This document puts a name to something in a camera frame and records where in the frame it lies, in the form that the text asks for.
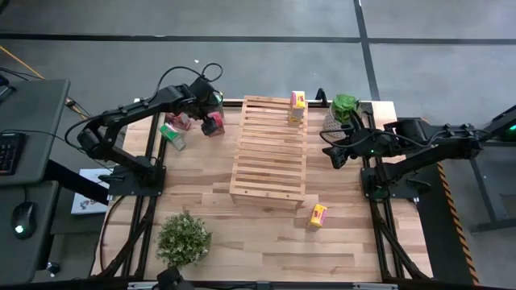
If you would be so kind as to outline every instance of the keyboard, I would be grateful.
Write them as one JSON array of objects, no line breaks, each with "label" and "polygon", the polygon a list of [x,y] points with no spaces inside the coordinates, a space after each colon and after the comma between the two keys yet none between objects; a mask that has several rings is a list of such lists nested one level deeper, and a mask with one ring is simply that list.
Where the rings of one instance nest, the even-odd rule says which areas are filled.
[{"label": "keyboard", "polygon": [[16,173],[16,165],[22,155],[25,138],[24,133],[0,135],[0,176],[11,176]]}]

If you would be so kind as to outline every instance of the red object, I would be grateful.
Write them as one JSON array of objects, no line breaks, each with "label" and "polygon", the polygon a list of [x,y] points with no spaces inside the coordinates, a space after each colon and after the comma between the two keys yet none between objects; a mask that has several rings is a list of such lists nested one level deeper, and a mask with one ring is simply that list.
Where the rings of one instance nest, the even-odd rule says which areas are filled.
[{"label": "red object", "polygon": [[209,113],[208,117],[212,117],[213,119],[215,119],[215,123],[217,124],[217,127],[218,127],[218,129],[215,132],[210,134],[210,137],[213,137],[213,136],[216,136],[216,135],[220,135],[220,134],[224,134],[226,132],[224,130],[223,118],[220,116],[219,112]]},{"label": "red object", "polygon": [[177,129],[181,129],[184,131],[187,131],[190,126],[192,126],[192,122],[190,121],[190,118],[187,114],[181,113],[179,116],[176,116],[172,113],[168,113],[165,115],[164,120],[167,123],[172,124]]}]

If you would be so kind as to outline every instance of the yellow box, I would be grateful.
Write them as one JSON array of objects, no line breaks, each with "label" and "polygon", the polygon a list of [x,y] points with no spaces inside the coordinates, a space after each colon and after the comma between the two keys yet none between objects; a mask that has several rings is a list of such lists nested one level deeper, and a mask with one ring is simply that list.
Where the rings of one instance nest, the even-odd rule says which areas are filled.
[{"label": "yellow box", "polygon": [[310,220],[306,225],[307,230],[318,230],[323,227],[324,218],[326,217],[326,211],[328,208],[322,205],[315,205],[314,210],[312,210],[312,215],[310,216]]},{"label": "yellow box", "polygon": [[305,113],[305,108],[305,92],[293,91],[290,97],[289,123],[300,123]]}]

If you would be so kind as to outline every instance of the green plant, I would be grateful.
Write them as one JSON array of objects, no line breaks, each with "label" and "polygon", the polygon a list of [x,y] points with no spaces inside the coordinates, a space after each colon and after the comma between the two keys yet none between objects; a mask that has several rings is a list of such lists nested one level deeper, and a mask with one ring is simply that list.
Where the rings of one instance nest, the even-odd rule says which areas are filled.
[{"label": "green plant", "polygon": [[157,239],[156,257],[168,267],[183,267],[204,258],[210,250],[211,233],[200,218],[188,211],[167,217]]},{"label": "green plant", "polygon": [[345,123],[349,120],[349,114],[356,109],[356,99],[343,93],[338,94],[331,103],[331,109],[335,120]]}]

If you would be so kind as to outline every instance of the wooden table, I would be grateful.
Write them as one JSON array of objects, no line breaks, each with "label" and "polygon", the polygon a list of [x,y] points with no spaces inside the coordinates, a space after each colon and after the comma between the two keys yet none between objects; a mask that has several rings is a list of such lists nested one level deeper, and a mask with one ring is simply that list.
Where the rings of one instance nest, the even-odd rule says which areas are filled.
[{"label": "wooden table", "polygon": [[[391,101],[372,104],[378,127],[396,120]],[[164,162],[167,179],[156,207],[145,279],[155,280],[165,269],[155,256],[154,241],[161,223],[167,216],[188,209],[206,222],[213,232],[213,243],[208,256],[196,267],[181,270],[187,280],[380,281],[371,212],[359,182],[361,160],[349,160],[335,170],[330,158],[321,152],[328,146],[318,136],[327,109],[309,109],[306,201],[297,211],[234,205],[231,201],[228,191],[240,111],[225,109],[224,135],[208,138],[202,134],[200,122],[195,122],[185,137],[186,149],[178,152],[168,145]],[[124,150],[144,155],[150,122],[147,118],[128,127]],[[328,215],[321,230],[306,233],[315,203],[327,206]],[[127,240],[134,204],[135,198],[127,197],[111,217],[104,241],[106,264]],[[418,211],[405,200],[393,199],[392,208],[398,240],[419,268],[431,276]],[[131,273],[137,265],[140,242],[135,247]],[[386,251],[391,273],[395,273],[389,246]],[[92,274],[99,272],[98,260],[97,250]]]}]

